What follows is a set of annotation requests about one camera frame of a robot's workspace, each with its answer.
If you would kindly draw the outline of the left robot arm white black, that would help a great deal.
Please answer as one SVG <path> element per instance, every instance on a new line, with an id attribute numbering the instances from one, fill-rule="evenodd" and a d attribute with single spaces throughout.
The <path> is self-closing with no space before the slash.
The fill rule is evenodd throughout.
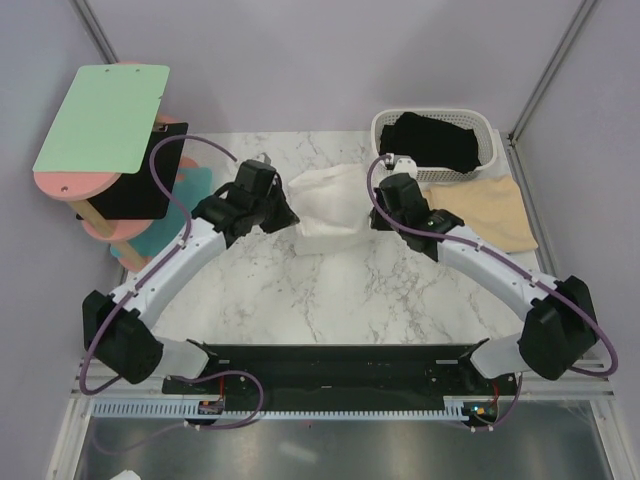
<path id="1" fill-rule="evenodd" d="M 160 339 L 152 328 L 183 287 L 211 260 L 254 227 L 272 234 L 299 221 L 286 201 L 276 169 L 246 160 L 233 181 L 202 199 L 178 235 L 134 278 L 109 294 L 91 292 L 82 303 L 84 347 L 118 379 L 139 384 L 158 372 L 184 377 L 198 393 L 219 382 L 205 347 Z"/>

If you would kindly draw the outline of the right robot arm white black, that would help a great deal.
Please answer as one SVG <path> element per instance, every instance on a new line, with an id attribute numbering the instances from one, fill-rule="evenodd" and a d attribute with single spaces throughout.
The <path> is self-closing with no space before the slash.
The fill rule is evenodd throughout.
<path id="1" fill-rule="evenodd" d="M 368 194 L 372 229 L 397 232 L 411 250 L 474 280 L 523 323 L 519 333 L 481 340 L 465 352 L 457 371 L 465 391 L 481 393 L 494 378 L 516 372 L 557 380 L 597 343 L 590 291 L 579 278 L 561 281 L 525 268 L 460 217 L 430 208 L 407 173 L 388 176 Z"/>

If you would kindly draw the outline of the beige t shirt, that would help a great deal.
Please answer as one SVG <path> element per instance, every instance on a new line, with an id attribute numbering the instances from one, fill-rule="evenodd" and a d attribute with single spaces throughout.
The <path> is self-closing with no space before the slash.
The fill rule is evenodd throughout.
<path id="1" fill-rule="evenodd" d="M 422 191 L 432 209 L 460 217 L 485 241 L 507 253 L 538 248 L 521 191 L 509 175 L 452 184 L 431 184 Z"/>

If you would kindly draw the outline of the white printed t shirt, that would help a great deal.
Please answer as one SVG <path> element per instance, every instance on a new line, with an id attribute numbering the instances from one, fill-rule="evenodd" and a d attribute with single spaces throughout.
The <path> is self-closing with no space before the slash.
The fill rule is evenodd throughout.
<path id="1" fill-rule="evenodd" d="M 299 217 L 293 237 L 296 254 L 336 253 L 375 238 L 364 165 L 306 171 L 289 182 L 288 193 Z"/>

